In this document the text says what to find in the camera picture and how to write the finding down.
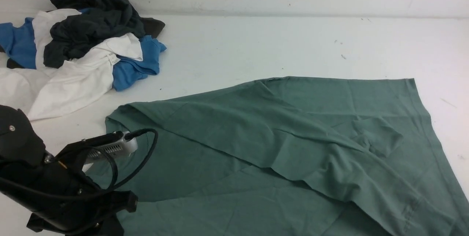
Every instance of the white table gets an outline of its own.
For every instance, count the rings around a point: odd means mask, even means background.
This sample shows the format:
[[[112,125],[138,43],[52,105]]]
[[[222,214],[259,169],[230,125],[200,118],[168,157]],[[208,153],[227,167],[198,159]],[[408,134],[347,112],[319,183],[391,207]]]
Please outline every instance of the white table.
[[[68,143],[104,134],[104,117],[134,101],[289,75],[415,78],[468,195],[469,20],[151,16],[167,24],[159,37],[168,47],[160,58],[161,73],[124,92],[110,91],[73,114],[33,122],[48,151],[57,154]],[[8,210],[0,212],[0,235],[36,235],[25,227],[28,210],[3,195],[0,206]]]

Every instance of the clothing tag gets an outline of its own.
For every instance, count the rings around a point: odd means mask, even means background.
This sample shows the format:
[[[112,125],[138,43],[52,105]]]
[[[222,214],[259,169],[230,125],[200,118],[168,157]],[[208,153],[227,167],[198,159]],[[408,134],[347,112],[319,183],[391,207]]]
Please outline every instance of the clothing tag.
[[[116,64],[117,62],[119,62],[119,60],[120,60],[119,58],[117,58],[116,54],[113,54],[113,53],[107,54],[106,57],[107,57],[107,60],[109,61],[109,63],[111,63],[112,66],[114,64]]]

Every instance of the screw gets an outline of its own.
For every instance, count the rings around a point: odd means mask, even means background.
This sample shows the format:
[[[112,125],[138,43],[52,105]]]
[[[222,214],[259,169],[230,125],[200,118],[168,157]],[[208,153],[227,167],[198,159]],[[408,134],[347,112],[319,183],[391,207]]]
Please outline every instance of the screw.
[[[51,163],[53,158],[54,158],[54,156],[52,156],[52,154],[47,154],[44,158],[44,162],[46,164]]]

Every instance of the green t-shirt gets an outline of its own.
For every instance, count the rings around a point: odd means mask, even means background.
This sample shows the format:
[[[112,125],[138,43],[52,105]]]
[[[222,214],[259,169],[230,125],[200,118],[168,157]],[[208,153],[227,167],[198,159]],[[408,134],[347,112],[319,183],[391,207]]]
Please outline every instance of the green t-shirt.
[[[127,236],[469,235],[469,204],[414,80],[273,78],[119,107],[107,131],[154,128],[121,190]],[[153,136],[119,159],[130,174]],[[109,166],[87,173],[106,186]]]

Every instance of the clothing pile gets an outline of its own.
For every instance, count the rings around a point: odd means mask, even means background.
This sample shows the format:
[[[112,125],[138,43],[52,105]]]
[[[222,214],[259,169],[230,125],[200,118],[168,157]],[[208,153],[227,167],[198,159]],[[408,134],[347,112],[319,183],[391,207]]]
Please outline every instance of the clothing pile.
[[[0,68],[0,104],[28,118],[69,114],[114,88],[122,91],[159,73],[165,24],[142,18],[128,0],[51,0],[57,8],[0,24],[10,58]]]

